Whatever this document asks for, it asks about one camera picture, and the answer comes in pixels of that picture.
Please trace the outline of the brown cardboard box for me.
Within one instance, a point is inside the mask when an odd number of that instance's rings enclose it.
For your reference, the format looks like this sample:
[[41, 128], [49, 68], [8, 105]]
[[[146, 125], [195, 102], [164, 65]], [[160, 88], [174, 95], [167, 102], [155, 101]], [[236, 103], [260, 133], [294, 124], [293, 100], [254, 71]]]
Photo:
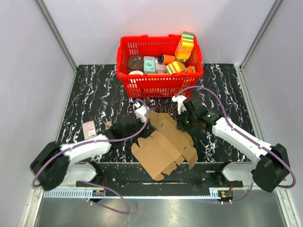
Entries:
[[147, 138], [138, 138], [131, 147], [132, 155], [155, 181], [171, 174], [183, 161], [191, 169], [198, 160], [191, 136], [177, 129], [177, 122], [167, 113], [149, 113], [155, 131]]

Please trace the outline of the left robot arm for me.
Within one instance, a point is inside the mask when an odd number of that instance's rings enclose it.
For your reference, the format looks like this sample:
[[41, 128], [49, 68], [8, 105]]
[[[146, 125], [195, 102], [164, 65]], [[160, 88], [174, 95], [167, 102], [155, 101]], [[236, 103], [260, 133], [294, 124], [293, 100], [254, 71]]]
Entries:
[[32, 186], [45, 191], [68, 183], [98, 187], [103, 182], [102, 170], [93, 161], [81, 161], [117, 149], [126, 140], [143, 134], [147, 125], [148, 120], [128, 115], [92, 139], [72, 144], [48, 143], [30, 164]]

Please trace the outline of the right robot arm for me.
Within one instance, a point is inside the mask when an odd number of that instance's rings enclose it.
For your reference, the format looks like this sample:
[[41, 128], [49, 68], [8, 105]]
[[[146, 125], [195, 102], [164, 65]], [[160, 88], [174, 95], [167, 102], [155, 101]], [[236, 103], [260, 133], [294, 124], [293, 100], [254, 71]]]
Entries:
[[178, 104], [179, 129], [188, 131], [195, 126], [201, 127], [231, 144], [250, 160], [250, 163], [222, 165], [220, 173], [215, 176], [218, 186], [226, 187], [232, 181], [242, 181], [255, 183], [260, 189], [272, 192], [289, 175], [289, 158], [283, 145], [273, 146], [254, 137], [221, 111], [205, 108], [199, 97], [174, 96], [172, 101]]

